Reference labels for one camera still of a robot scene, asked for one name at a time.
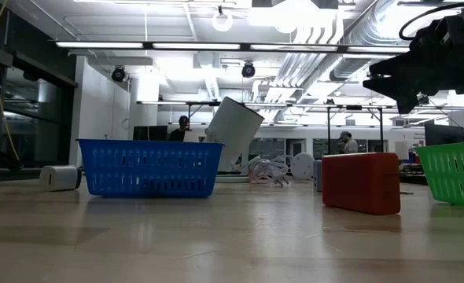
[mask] red box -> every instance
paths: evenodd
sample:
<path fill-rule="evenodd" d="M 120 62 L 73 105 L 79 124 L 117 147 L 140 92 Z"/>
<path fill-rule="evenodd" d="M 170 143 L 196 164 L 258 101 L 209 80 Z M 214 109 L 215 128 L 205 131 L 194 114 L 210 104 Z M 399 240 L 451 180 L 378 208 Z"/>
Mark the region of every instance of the red box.
<path fill-rule="evenodd" d="M 323 203 L 374 215 L 400 212 L 400 176 L 395 153 L 324 156 Z"/>

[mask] person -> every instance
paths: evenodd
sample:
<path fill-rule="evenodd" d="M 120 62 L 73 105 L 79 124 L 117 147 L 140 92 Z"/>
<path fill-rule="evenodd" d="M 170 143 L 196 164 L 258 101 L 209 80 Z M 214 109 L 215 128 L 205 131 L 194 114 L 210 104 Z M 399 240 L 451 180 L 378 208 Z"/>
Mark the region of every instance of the person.
<path fill-rule="evenodd" d="M 179 117 L 178 123 L 179 128 L 169 134 L 170 142 L 183 142 L 185 140 L 185 131 L 190 130 L 188 128 L 189 119 L 187 116 Z"/>
<path fill-rule="evenodd" d="M 358 143 L 352 139 L 352 134 L 348 131 L 343 131 L 341 133 L 341 138 L 339 138 L 344 142 L 344 153 L 358 153 Z"/>

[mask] blue plastic basket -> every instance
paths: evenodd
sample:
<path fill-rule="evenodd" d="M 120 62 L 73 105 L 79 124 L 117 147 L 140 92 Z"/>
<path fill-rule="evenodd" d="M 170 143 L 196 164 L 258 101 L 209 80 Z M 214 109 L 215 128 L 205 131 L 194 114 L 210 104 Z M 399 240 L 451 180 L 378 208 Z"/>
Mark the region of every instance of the blue plastic basket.
<path fill-rule="evenodd" d="M 105 197 L 209 197 L 222 144 L 79 139 L 89 193 Z"/>

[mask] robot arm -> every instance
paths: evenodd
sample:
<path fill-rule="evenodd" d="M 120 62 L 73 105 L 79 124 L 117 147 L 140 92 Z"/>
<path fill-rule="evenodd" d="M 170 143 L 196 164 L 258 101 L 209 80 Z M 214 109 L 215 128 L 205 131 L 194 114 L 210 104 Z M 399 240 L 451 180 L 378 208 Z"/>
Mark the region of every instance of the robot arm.
<path fill-rule="evenodd" d="M 433 96 L 439 90 L 464 94 L 464 11 L 434 20 L 414 38 L 402 34 L 420 17 L 463 6 L 464 2 L 439 7 L 409 21 L 401 29 L 400 38 L 412 40 L 410 51 L 371 65 L 370 79 L 363 86 L 396 100 L 400 114 L 418 105 L 418 94 Z"/>

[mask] green plastic basket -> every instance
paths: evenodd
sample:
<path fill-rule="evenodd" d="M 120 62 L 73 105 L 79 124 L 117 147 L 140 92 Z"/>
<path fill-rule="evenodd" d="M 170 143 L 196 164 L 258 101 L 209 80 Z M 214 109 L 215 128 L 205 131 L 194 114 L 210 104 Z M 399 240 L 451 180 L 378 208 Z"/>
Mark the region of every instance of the green plastic basket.
<path fill-rule="evenodd" d="M 464 143 L 416 148 L 435 200 L 464 204 Z"/>

